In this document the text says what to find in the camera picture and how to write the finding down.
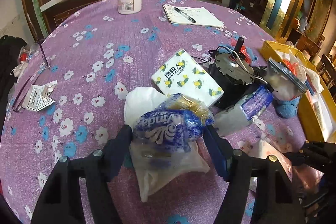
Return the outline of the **black backpack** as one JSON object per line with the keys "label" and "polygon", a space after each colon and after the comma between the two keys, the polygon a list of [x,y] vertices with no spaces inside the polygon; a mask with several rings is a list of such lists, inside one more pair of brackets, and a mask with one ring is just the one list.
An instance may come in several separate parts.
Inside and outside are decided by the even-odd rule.
{"label": "black backpack", "polygon": [[22,38],[3,35],[1,37],[0,58],[0,96],[1,96],[1,120],[4,120],[7,106],[7,96],[16,78],[11,71],[18,65],[19,53],[27,43]]}

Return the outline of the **crumpled silver wrapper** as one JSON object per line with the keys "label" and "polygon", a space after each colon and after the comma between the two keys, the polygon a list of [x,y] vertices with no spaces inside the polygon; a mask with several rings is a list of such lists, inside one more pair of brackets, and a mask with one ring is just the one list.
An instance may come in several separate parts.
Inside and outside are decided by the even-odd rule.
{"label": "crumpled silver wrapper", "polygon": [[25,95],[22,107],[25,110],[39,112],[51,106],[55,101],[49,97],[57,85],[57,81],[52,81],[45,85],[31,85]]}

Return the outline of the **bagged colourful sponge strips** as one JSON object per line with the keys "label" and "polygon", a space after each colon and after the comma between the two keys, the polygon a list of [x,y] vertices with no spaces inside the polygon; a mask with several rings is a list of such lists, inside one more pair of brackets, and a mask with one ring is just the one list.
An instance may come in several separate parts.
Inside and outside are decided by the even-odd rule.
{"label": "bagged colourful sponge strips", "polygon": [[283,63],[268,59],[265,80],[273,88],[273,95],[280,101],[291,101],[307,92],[307,86]]}

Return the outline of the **lemon print tissue pack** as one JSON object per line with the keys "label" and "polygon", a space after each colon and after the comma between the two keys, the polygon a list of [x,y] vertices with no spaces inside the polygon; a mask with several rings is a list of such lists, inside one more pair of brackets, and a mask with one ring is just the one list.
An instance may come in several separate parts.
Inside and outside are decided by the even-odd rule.
{"label": "lemon print tissue pack", "polygon": [[223,89],[184,49],[175,52],[151,76],[166,96],[181,93],[211,107],[221,99]]}

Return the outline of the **white notepad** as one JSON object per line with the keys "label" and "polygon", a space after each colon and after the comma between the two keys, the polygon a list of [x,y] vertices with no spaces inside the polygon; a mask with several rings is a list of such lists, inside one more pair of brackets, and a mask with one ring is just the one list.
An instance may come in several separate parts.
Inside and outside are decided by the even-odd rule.
{"label": "white notepad", "polygon": [[[163,9],[170,23],[179,25],[196,25],[214,28],[223,28],[224,23],[222,23],[218,18],[216,18],[211,12],[209,12],[204,7],[192,8],[192,7],[177,7],[169,4],[164,4]],[[181,14],[174,10],[174,7],[179,8],[187,15],[191,16],[196,20],[196,23],[191,23]]]}

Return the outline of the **red plastic bag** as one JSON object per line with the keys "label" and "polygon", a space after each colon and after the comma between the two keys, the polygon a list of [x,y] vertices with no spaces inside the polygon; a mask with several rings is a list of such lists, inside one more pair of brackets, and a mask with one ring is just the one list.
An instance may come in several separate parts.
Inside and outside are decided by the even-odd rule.
{"label": "red plastic bag", "polygon": [[282,63],[291,71],[291,73],[293,73],[295,76],[298,75],[298,73],[300,71],[299,63],[291,63],[287,59],[283,59]]}

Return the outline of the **black pen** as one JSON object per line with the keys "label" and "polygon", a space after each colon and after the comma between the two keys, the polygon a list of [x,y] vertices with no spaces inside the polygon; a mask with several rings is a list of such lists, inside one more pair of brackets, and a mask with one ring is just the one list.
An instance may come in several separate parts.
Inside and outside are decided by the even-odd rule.
{"label": "black pen", "polygon": [[174,10],[181,14],[181,16],[185,17],[187,20],[189,20],[191,23],[196,23],[196,20],[194,18],[192,18],[191,16],[187,15],[185,12],[183,12],[182,10],[180,10],[177,7],[174,7]]}

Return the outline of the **blue Vinda tissue bag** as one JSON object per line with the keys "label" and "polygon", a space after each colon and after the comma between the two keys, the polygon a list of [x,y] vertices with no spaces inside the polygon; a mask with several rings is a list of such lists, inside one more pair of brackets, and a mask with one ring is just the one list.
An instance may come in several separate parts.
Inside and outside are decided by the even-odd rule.
{"label": "blue Vinda tissue bag", "polygon": [[133,140],[157,151],[187,153],[212,124],[214,116],[203,102],[177,93],[138,118]]}

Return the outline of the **blue knitted cloth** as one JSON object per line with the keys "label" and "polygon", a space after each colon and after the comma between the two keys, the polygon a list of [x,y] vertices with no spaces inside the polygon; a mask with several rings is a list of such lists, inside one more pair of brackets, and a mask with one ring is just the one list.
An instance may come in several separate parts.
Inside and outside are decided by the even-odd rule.
{"label": "blue knitted cloth", "polygon": [[297,97],[290,101],[281,101],[274,99],[273,105],[278,116],[289,119],[297,115],[300,98]]}

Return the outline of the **red and blue cloth scrap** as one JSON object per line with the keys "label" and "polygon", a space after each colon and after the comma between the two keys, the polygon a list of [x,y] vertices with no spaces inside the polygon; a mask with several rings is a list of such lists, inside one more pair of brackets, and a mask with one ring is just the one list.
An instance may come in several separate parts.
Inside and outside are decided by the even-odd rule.
{"label": "red and blue cloth scrap", "polygon": [[[228,53],[230,50],[234,50],[236,46],[237,41],[235,39],[231,39],[231,41],[228,44],[219,44],[219,52],[220,53]],[[253,51],[246,47],[242,46],[239,52],[239,56],[244,59],[249,65],[255,65],[258,62],[258,57],[253,53]]]}

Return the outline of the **white cloth bag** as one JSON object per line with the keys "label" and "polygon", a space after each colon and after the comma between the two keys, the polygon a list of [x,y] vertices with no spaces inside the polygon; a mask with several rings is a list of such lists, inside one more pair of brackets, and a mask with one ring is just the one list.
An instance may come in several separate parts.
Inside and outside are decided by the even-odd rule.
{"label": "white cloth bag", "polygon": [[126,96],[123,114],[133,133],[129,150],[142,202],[181,174],[210,170],[197,144],[214,123],[203,102],[137,87]]}

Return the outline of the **gold-edged white foam box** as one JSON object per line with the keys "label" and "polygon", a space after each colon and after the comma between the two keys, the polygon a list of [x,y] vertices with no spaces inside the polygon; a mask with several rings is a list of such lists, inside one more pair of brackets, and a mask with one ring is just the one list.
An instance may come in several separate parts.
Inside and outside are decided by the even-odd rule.
{"label": "gold-edged white foam box", "polygon": [[[313,64],[304,57],[301,51],[286,44],[266,40],[260,49],[260,53],[264,59],[267,60],[272,57],[276,61],[282,61],[285,54],[291,53],[302,62],[302,65],[312,71],[316,71]],[[310,104],[306,94],[304,94],[299,101],[298,118],[308,140],[335,143],[335,102],[323,81],[321,81],[321,85],[323,86],[321,97],[326,105],[325,117],[330,118],[331,129],[323,130],[321,128],[318,123],[318,116],[313,110],[313,106]]]}

